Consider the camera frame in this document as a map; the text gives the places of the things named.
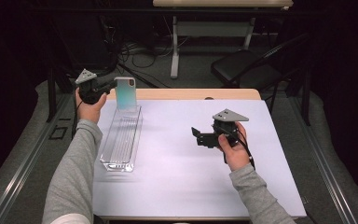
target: clear plastic container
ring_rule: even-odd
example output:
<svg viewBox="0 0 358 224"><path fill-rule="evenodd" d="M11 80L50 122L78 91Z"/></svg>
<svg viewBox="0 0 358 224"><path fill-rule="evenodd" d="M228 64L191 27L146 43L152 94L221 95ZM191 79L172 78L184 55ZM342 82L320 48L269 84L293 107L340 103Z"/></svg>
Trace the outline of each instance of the clear plastic container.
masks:
<svg viewBox="0 0 358 224"><path fill-rule="evenodd" d="M132 172L142 128L141 107L116 110L100 162L107 171Z"/></svg>

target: white paper sheet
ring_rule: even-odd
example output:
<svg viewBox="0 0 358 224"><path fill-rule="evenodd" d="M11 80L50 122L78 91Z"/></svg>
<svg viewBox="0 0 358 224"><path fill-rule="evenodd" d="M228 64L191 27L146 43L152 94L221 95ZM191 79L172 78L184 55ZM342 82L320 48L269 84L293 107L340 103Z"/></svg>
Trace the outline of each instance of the white paper sheet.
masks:
<svg viewBox="0 0 358 224"><path fill-rule="evenodd" d="M94 214L101 217L239 218L248 217L232 187L223 154L197 145L191 127L211 133L212 116L226 108L244 115L242 122L256 171L292 217L304 206L264 101L144 100L143 126L132 173L107 172L95 162ZM99 126L110 127L116 101L103 108Z"/></svg>

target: hand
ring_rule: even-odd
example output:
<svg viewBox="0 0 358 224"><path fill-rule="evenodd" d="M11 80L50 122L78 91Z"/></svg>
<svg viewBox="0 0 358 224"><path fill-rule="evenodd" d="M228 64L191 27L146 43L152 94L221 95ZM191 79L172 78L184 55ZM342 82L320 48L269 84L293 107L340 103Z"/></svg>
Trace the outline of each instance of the hand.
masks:
<svg viewBox="0 0 358 224"><path fill-rule="evenodd" d="M94 105L84 103L79 95L79 88L76 89L76 105L77 114L80 119L88 119L94 123L98 123L101 116L101 108L106 103L106 93L104 93L100 100Z"/></svg>
<svg viewBox="0 0 358 224"><path fill-rule="evenodd" d="M238 131L242 133L239 133L238 137L244 142L246 138L245 128L243 128L239 122L235 122L235 124L237 125ZM231 147L224 134L219 135L218 141L220 145L219 149L226 154L226 161L231 171L236 171L250 162L246 149L240 143Z"/></svg>

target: gray long-sleeve shirt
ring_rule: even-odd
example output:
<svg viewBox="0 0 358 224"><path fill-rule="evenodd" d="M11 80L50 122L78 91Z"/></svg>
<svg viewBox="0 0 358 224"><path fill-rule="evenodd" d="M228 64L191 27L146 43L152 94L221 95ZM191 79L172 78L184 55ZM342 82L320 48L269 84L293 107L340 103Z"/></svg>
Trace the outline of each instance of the gray long-sleeve shirt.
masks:
<svg viewBox="0 0 358 224"><path fill-rule="evenodd" d="M48 187L43 223L93 222L94 161L102 136L95 123L79 121L75 137ZM230 177L254 224L295 223L250 164L232 172Z"/></svg>

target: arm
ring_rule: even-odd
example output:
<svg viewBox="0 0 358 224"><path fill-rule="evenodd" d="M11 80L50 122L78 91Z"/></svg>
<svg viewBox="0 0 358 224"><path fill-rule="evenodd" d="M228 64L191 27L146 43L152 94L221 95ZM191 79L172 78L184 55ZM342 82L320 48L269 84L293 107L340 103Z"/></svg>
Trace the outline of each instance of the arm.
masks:
<svg viewBox="0 0 358 224"><path fill-rule="evenodd" d="M295 223L251 164L232 172L230 177L254 224Z"/></svg>
<svg viewBox="0 0 358 224"><path fill-rule="evenodd" d="M240 140L244 141L246 131L236 122ZM266 182L255 172L249 162L249 156L241 144L231 147L222 134L218 138L220 150L226 154L226 160L234 188L240 194L242 202L249 211L254 224L257 223L295 223L277 199L267 189Z"/></svg>
<svg viewBox="0 0 358 224"><path fill-rule="evenodd" d="M95 105L81 102L76 90L78 115L76 134L62 157L48 187L43 223L92 223L92 181L94 162L103 134L97 122L106 101Z"/></svg>

